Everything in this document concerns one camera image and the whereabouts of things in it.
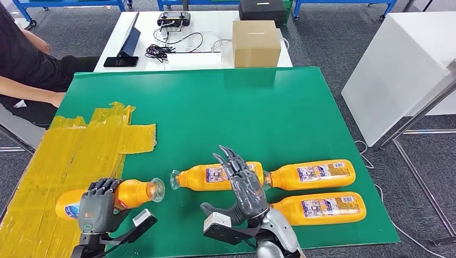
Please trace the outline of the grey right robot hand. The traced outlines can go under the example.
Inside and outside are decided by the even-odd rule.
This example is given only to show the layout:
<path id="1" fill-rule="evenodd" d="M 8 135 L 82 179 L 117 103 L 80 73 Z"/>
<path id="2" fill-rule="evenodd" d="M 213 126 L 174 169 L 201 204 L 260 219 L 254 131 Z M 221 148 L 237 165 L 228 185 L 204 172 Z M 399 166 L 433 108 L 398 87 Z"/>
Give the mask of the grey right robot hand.
<path id="1" fill-rule="evenodd" d="M 257 174 L 249 168 L 245 160 L 232 149 L 219 146 L 225 156 L 213 153 L 222 165 L 236 202 L 229 209 L 221 209 L 209 203 L 202 203 L 200 208 L 206 216 L 214 212 L 230 217 L 232 225 L 241 225 L 245 220 L 256 218 L 269 210 L 269 204 Z"/>

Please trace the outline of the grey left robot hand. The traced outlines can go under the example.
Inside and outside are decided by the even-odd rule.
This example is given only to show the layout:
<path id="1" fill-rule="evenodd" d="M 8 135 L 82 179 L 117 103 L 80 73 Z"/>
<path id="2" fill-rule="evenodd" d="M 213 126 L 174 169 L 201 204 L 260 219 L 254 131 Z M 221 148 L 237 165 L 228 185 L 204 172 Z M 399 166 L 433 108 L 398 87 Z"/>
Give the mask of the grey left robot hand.
<path id="1" fill-rule="evenodd" d="M 80 200 L 78 225 L 84 234 L 116 231 L 130 210 L 116 210 L 116 190 L 121 180 L 101 178 L 92 182 Z"/>

